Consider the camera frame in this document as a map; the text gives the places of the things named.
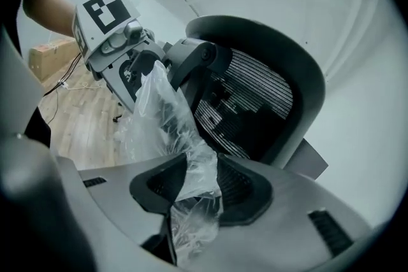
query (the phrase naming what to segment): clear plastic wrap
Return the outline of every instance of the clear plastic wrap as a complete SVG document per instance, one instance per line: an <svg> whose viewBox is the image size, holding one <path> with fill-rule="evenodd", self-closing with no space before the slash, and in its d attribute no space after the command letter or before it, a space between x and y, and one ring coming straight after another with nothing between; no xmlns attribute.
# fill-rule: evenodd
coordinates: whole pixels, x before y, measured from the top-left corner
<svg viewBox="0 0 408 272"><path fill-rule="evenodd" d="M124 164L186 153L186 179L171 209L178 265L185 267L217 234L222 212L217 154L198 134L182 91L173 90L161 62L142 75L133 115L122 116L115 139L120 141Z"/></svg>
<svg viewBox="0 0 408 272"><path fill-rule="evenodd" d="M188 268L189 263L215 240L222 201L195 198L176 202L171 208L171 234L177 255L177 265Z"/></svg>

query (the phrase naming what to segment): grey plastic panel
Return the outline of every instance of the grey plastic panel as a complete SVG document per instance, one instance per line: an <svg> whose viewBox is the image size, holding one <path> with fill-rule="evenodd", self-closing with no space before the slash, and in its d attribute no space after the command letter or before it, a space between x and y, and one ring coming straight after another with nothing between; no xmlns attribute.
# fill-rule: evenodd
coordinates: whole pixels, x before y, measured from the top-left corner
<svg viewBox="0 0 408 272"><path fill-rule="evenodd" d="M111 168L79 171L82 180L102 177L107 182L89 187L87 190L99 208L120 230L135 243L141 245L153 234L159 233L164 217L146 212L131 196L131 180L170 158L127 164Z"/></svg>
<svg viewBox="0 0 408 272"><path fill-rule="evenodd" d="M32 250L32 244L38 244L32 254L36 250L44 256L54 253L54 258L44 262L44 270L64 261L68 271L94 271L91 247L70 210L55 157L49 148L18 135L0 138L0 153L3 227L8 230L3 230L2 240L10 243L11 248L17 248L16 244L23 241L25 246L19 254L27 264L32 261L27 253Z"/></svg>
<svg viewBox="0 0 408 272"><path fill-rule="evenodd" d="M120 66L128 59L128 55L124 54L112 64L112 68L106 68L102 72L102 76L112 92L118 97L119 101L126 107L126 109L133 112L135 102L133 101L128 89L123 84L119 75Z"/></svg>
<svg viewBox="0 0 408 272"><path fill-rule="evenodd" d="M127 51L131 49L135 49L138 52L142 52L144 50L150 50L154 52L160 59L164 57L164 51L161 49L156 43L154 43L150 39L146 39L146 42L141 42L137 45L133 45L131 47L126 47L124 50L118 52L121 54L118 56L116 53L111 55L104 55L99 50L94 52L92 57L89 59L89 63L91 64L92 68L95 71L101 71L103 78L105 79L106 83L110 87L113 93L119 98L119 101L128 109L130 112L133 112L135 108L135 102L133 101L129 91L123 84L120 75L119 75L119 68L123 62L129 60L129 56L127 55Z"/></svg>
<svg viewBox="0 0 408 272"><path fill-rule="evenodd" d="M384 231L384 225L380 225L373 229L368 235L360 238L344 253L336 256L334 259L318 266L310 272L328 272L328 271L344 271L353 262L367 250L367 248L376 240L376 238Z"/></svg>
<svg viewBox="0 0 408 272"><path fill-rule="evenodd" d="M91 245L99 272L179 271L146 252L116 227L93 200L71 160L58 157L57 161L68 203ZM139 221L140 217L134 218L135 224Z"/></svg>
<svg viewBox="0 0 408 272"><path fill-rule="evenodd" d="M285 166L285 170L316 180L327 167L327 162L324 161L312 145L303 139Z"/></svg>
<svg viewBox="0 0 408 272"><path fill-rule="evenodd" d="M273 185L271 206L245 227L223 227L190 266L191 271L296 272L331 259L310 211L326 208L352 240L370 231L366 222L313 180L264 164L228 156Z"/></svg>
<svg viewBox="0 0 408 272"><path fill-rule="evenodd" d="M0 133L23 133L44 88L18 54L5 28L0 30Z"/></svg>

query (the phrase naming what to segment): chair backrest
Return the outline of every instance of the chair backrest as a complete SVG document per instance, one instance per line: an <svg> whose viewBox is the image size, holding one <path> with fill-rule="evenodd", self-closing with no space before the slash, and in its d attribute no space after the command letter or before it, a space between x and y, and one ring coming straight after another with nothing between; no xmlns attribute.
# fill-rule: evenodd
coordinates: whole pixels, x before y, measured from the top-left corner
<svg viewBox="0 0 408 272"><path fill-rule="evenodd" d="M201 135L220 152L283 168L323 105L317 63L287 36L244 18L200 17L186 34L233 51L229 68L203 81L194 112Z"/></svg>

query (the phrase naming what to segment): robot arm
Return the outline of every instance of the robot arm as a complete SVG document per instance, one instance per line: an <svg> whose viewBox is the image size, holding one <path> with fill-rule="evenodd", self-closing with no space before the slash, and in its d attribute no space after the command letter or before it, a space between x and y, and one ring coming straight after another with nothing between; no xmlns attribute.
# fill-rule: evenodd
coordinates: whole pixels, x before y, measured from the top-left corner
<svg viewBox="0 0 408 272"><path fill-rule="evenodd" d="M202 95L197 85L191 86L193 77L201 76L203 70L226 71L231 49L184 38L165 54L155 43L153 32L137 21L139 16L129 0L90 0L77 6L73 32L88 70L96 80L103 78L120 102L133 112L142 74L149 74L156 60L163 61L175 90L190 77L185 94L193 106Z"/></svg>

